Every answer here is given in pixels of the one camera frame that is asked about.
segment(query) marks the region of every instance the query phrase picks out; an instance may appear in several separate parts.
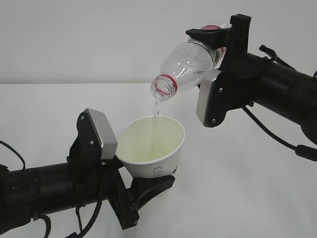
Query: bottle neck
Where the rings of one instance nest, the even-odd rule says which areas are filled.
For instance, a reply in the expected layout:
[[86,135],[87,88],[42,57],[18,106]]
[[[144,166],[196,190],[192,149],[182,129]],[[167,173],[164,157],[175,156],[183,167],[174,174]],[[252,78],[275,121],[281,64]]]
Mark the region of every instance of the bottle neck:
[[151,92],[155,100],[159,102],[166,101],[175,95],[177,91],[177,82],[167,74],[162,74],[151,84]]

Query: plastic bottle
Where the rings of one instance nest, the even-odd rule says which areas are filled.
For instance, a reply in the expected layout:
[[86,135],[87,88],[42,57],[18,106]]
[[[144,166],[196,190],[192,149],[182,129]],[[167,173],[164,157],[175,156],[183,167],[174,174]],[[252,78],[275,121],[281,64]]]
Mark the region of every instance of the plastic bottle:
[[[221,27],[209,25],[202,29],[213,30]],[[151,84],[151,93],[156,101],[166,101],[176,92],[198,85],[204,72],[215,68],[224,52],[225,48],[213,51],[192,38],[176,47],[163,63],[159,76]]]

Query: table surface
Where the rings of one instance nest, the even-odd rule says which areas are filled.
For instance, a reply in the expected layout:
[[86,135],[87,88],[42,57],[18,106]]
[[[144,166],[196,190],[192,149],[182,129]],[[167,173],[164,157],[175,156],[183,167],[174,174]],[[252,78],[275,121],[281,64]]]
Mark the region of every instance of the table surface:
[[[270,139],[242,110],[229,112],[219,127],[204,128],[195,114],[197,96],[195,88],[160,106],[161,115],[186,130],[172,190],[144,206],[138,226],[125,231],[104,201],[87,237],[316,237],[317,164]],[[63,163],[77,135],[77,117],[87,107],[104,112],[114,133],[155,110],[149,84],[2,85],[0,139],[28,168]],[[288,142],[312,145],[294,123],[257,105],[251,110]],[[0,153],[1,164],[20,169],[10,151],[0,147]],[[129,186],[131,177],[121,172]],[[84,224],[94,207],[81,209]],[[74,209],[50,217],[50,237],[78,231]],[[40,238],[44,230],[36,221],[2,237]]]

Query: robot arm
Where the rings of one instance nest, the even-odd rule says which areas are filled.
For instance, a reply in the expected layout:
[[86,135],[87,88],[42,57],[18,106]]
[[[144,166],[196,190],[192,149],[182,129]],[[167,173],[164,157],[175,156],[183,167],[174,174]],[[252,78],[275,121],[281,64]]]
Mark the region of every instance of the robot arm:
[[[250,21],[238,14],[231,17],[231,28],[186,32],[211,49],[227,47],[220,68],[202,79],[197,116],[204,126],[215,127],[230,110],[242,108],[252,116],[246,106],[258,103],[300,125],[305,136],[317,144],[317,79],[296,71],[263,45],[260,50],[270,59],[248,53]],[[292,149],[299,156],[317,160],[316,149],[303,145]]]
[[0,165],[0,235],[42,218],[47,238],[48,214],[97,202],[87,226],[68,236],[81,238],[96,220],[103,200],[109,201],[122,229],[127,229],[137,225],[138,211],[148,201],[172,187],[173,176],[133,178],[131,187],[125,187],[118,170],[123,165],[115,156],[117,140],[103,113],[86,109],[78,117],[77,130],[67,163],[12,172]]

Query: white paper cup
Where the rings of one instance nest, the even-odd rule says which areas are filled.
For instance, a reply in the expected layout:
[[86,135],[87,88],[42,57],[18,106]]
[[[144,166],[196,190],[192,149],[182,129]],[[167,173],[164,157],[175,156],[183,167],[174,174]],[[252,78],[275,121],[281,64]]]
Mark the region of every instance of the white paper cup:
[[166,116],[144,117],[117,136],[116,155],[133,177],[173,175],[184,139],[185,129],[179,121]]

